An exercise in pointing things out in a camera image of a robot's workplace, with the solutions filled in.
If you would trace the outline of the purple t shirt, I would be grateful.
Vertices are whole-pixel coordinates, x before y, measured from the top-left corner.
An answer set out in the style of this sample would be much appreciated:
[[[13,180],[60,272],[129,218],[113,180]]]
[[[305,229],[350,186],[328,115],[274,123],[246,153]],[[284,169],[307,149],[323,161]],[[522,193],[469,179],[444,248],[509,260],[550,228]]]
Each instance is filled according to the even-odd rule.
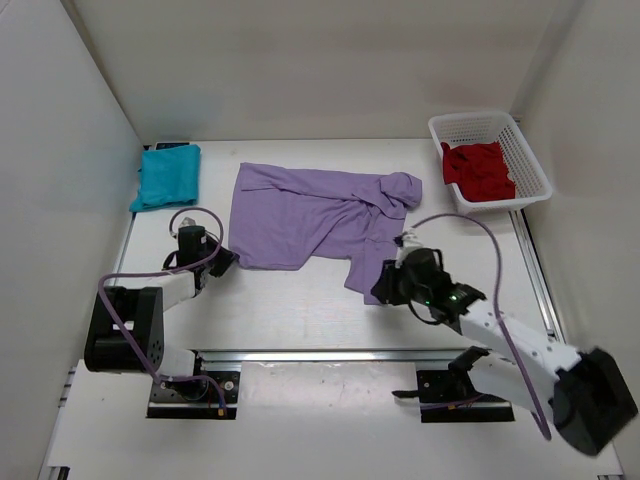
[[[346,288],[377,304],[371,290],[409,210],[419,178],[244,163],[234,187],[228,247],[250,270],[296,271],[309,258],[347,260]]]

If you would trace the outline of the teal t shirt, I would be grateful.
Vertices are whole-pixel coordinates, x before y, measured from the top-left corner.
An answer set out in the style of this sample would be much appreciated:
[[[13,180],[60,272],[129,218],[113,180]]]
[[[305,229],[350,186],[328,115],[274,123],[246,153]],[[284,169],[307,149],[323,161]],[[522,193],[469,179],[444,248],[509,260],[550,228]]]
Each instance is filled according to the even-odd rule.
[[[201,149],[197,145],[144,151],[137,195],[129,211],[195,205],[199,199],[200,165]]]

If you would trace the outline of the red t shirt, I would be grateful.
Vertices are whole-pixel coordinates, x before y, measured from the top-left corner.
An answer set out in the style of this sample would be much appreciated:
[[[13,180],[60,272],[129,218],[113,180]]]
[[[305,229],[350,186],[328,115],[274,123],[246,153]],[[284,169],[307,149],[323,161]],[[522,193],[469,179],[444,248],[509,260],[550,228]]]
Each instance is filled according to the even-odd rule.
[[[443,151],[443,180],[456,184],[469,202],[511,200],[516,185],[509,178],[501,146],[498,142],[460,145],[451,148],[440,144]]]

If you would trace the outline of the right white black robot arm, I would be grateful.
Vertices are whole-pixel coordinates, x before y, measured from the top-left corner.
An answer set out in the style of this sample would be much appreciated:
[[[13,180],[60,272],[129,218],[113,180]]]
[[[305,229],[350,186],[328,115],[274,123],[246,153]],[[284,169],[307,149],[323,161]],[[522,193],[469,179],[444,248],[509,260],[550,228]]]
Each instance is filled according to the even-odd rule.
[[[384,305],[429,311],[426,324],[472,341],[447,367],[419,379],[425,410],[493,397],[536,415],[578,452],[598,455],[639,414],[615,359],[559,343],[505,315],[480,290],[451,279],[439,250],[418,248],[386,260],[372,295]]]

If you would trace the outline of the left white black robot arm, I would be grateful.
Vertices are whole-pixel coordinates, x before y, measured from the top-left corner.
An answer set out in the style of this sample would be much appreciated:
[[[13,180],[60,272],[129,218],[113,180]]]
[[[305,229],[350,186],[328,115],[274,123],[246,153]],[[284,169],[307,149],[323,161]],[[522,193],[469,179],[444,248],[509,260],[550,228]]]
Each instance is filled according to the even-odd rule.
[[[92,372],[172,377],[178,392],[188,400],[198,400],[208,392],[210,377],[195,366],[194,352],[165,345],[164,313],[198,296],[208,280],[222,277],[238,255],[203,226],[183,226],[174,238],[177,249],[143,286],[100,287],[84,362]]]

